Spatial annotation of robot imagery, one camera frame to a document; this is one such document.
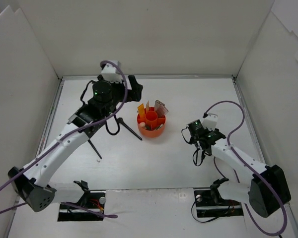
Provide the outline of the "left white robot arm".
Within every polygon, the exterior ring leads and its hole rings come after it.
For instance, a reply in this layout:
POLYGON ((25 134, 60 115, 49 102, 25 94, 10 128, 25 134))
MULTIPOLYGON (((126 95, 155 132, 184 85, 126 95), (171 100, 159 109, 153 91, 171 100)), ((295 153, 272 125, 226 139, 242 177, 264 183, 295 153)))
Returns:
POLYGON ((34 212, 52 203, 69 203, 76 208, 88 205, 87 182, 75 180, 74 186, 52 185, 52 176, 77 148, 107 124, 108 117, 116 116, 123 103, 138 102, 142 98, 143 86, 133 75, 123 82, 111 82, 99 75, 88 84, 92 86, 93 96, 82 103, 55 140, 30 163, 8 172, 14 190, 34 212))

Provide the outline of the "beige makeup sponge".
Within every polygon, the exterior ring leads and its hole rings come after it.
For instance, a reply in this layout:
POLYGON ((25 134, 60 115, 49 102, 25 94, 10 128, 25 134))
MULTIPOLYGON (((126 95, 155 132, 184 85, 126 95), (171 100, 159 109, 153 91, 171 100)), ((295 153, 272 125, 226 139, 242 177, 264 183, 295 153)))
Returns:
POLYGON ((146 127, 146 123, 145 123, 145 122, 141 122, 141 123, 139 123, 139 126, 140 126, 141 128, 144 128, 144 127, 146 127))

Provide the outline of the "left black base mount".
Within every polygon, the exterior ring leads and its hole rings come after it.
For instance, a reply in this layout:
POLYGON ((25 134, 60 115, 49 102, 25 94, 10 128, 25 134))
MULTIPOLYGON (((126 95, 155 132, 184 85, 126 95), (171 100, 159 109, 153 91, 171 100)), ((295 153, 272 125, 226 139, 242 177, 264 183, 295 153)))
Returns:
MULTIPOLYGON (((75 187, 80 187, 79 191, 83 194, 79 199, 72 202, 76 206, 92 210, 97 213, 104 213, 106 203, 106 191, 104 190, 91 190, 88 188, 88 183, 81 180, 74 180, 75 187)), ((85 210, 70 207, 64 204, 59 206, 58 222, 100 222, 103 217, 96 216, 85 210)))

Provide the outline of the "brown eyeshadow palette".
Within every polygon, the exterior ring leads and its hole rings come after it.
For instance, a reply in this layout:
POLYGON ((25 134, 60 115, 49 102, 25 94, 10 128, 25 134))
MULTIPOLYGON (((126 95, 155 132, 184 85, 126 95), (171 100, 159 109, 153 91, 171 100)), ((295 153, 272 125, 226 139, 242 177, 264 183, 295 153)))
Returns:
POLYGON ((168 113, 168 109, 164 104, 155 103, 154 111, 157 113, 159 118, 165 116, 168 113))

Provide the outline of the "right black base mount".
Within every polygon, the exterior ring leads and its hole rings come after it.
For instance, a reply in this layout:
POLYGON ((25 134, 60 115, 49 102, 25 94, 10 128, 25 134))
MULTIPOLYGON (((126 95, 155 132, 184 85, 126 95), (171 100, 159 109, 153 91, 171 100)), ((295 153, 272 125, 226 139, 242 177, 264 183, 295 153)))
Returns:
POLYGON ((221 178, 213 182, 210 187, 194 189, 191 215, 195 221, 206 224, 223 217, 244 215, 240 202, 225 200, 220 196, 218 188, 226 181, 227 178, 221 178))

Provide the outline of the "orange round organizer container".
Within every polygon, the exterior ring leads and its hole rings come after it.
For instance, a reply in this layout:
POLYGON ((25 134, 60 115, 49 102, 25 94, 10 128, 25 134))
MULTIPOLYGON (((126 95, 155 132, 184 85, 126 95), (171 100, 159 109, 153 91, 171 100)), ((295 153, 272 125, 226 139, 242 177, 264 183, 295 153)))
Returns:
POLYGON ((150 111, 146 112, 146 117, 144 119, 139 118, 137 115, 137 124, 139 132, 148 138, 156 138, 162 135, 166 126, 166 116, 159 118, 157 113, 154 111, 154 107, 150 107, 150 111), (151 127, 151 130, 146 130, 146 127, 141 128, 139 123, 145 122, 146 125, 151 127), (161 123, 164 123, 164 126, 159 130, 155 130, 161 123))

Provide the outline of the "small black makeup brush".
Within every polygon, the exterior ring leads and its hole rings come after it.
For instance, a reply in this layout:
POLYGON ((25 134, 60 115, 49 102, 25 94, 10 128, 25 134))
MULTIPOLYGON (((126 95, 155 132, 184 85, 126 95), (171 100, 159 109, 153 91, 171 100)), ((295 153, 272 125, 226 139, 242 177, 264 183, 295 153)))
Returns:
POLYGON ((99 157, 99 159, 102 160, 102 156, 100 155, 100 153, 98 152, 98 150, 96 149, 96 147, 94 146, 94 144, 91 142, 91 140, 89 139, 87 142, 92 147, 92 149, 94 150, 94 152, 97 154, 97 156, 99 157))

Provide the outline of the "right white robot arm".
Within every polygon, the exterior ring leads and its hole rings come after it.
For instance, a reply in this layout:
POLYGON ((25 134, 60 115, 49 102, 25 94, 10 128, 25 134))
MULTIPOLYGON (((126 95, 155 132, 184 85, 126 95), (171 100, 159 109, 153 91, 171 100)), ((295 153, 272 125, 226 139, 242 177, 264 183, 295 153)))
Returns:
POLYGON ((282 168, 256 161, 229 144, 219 129, 204 127, 200 120, 187 124, 186 128, 190 133, 188 143, 202 152, 202 158, 219 158, 247 177, 242 183, 227 178, 213 182, 210 186, 210 199, 213 203, 222 204, 226 200, 234 200, 249 205, 259 216, 267 218, 290 202, 291 194, 282 168))

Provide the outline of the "orange sunscreen tube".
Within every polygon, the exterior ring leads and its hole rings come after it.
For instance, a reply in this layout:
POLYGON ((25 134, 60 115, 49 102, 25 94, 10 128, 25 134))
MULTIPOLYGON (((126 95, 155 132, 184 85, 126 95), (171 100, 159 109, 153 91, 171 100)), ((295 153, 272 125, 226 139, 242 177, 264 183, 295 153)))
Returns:
POLYGON ((144 119, 146 117, 146 109, 144 104, 138 106, 139 118, 144 119))

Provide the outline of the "large black makeup brush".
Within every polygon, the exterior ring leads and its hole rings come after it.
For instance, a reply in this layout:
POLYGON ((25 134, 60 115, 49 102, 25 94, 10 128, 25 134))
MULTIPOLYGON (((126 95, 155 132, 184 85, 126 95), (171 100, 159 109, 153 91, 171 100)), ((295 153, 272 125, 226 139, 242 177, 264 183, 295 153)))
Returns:
POLYGON ((125 129, 127 129, 132 135, 134 135, 137 139, 142 141, 143 139, 133 130, 131 129, 123 120, 123 118, 117 118, 119 124, 121 124, 125 129))

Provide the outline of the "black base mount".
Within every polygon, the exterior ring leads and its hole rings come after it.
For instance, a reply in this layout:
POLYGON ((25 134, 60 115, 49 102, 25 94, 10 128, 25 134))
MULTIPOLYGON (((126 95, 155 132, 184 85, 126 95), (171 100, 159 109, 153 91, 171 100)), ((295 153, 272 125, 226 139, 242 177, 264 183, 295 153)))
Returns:
POLYGON ((206 224, 223 217, 244 215, 240 202, 225 200, 220 196, 218 188, 226 181, 227 178, 221 178, 213 182, 210 187, 194 189, 191 215, 195 221, 206 224))
MULTIPOLYGON (((106 203, 106 191, 104 190, 91 190, 88 188, 88 183, 81 180, 74 180, 75 187, 80 187, 79 191, 83 194, 79 199, 72 202, 76 206, 92 210, 97 213, 104 213, 106 203)), ((70 207, 64 204, 59 206, 58 222, 100 222, 103 217, 96 216, 85 210, 70 207)))

